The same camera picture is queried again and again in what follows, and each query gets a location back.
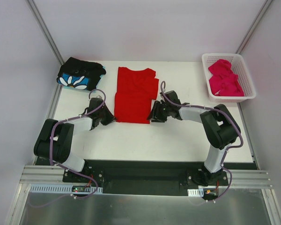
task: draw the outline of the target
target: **white tabletop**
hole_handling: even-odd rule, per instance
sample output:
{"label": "white tabletop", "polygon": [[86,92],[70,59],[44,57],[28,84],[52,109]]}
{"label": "white tabletop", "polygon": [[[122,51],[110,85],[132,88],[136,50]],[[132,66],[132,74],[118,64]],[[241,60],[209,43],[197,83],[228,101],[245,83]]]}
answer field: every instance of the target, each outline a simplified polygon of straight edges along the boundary
{"label": "white tabletop", "polygon": [[[174,90],[180,101],[194,105],[216,106],[208,99],[202,63],[199,62],[144,62],[144,61],[98,61],[106,69],[97,85],[107,96],[106,104],[114,112],[114,96],[117,88],[118,67],[131,70],[151,68],[156,78],[166,81],[166,91]],[[54,118],[62,120],[81,114],[88,107],[87,91],[63,88]],[[244,146],[230,150],[225,162],[252,162],[251,152],[244,133],[236,103],[225,104],[238,123]],[[72,148],[84,159],[142,160],[142,161],[205,161],[209,150],[202,124],[168,118],[165,123],[101,124],[94,130],[73,137]]]}

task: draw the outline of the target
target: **white plastic basket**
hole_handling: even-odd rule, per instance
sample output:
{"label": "white plastic basket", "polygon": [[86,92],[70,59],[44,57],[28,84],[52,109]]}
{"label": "white plastic basket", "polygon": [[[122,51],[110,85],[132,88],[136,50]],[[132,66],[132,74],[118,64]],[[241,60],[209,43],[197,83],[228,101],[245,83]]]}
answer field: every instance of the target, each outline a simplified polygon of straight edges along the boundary
{"label": "white plastic basket", "polygon": [[[238,82],[244,91],[244,97],[226,97],[215,96],[212,94],[209,84],[209,79],[212,77],[212,73],[209,71],[209,67],[218,60],[228,60],[232,64],[232,71],[238,75]],[[208,94],[210,101],[213,102],[242,102],[246,99],[252,99],[256,97],[256,91],[251,79],[251,75],[245,65],[244,59],[239,54],[230,53],[207,53],[202,55],[203,68],[205,72]]]}

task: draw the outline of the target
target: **pink cloth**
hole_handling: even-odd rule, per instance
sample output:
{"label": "pink cloth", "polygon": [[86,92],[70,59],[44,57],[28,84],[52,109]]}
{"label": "pink cloth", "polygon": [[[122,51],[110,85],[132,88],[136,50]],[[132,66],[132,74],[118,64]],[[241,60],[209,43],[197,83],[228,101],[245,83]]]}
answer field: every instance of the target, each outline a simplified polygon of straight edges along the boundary
{"label": "pink cloth", "polygon": [[209,79],[211,92],[216,96],[243,97],[244,91],[238,83],[238,75],[231,70],[231,63],[218,60],[211,65],[209,71],[213,76]]}

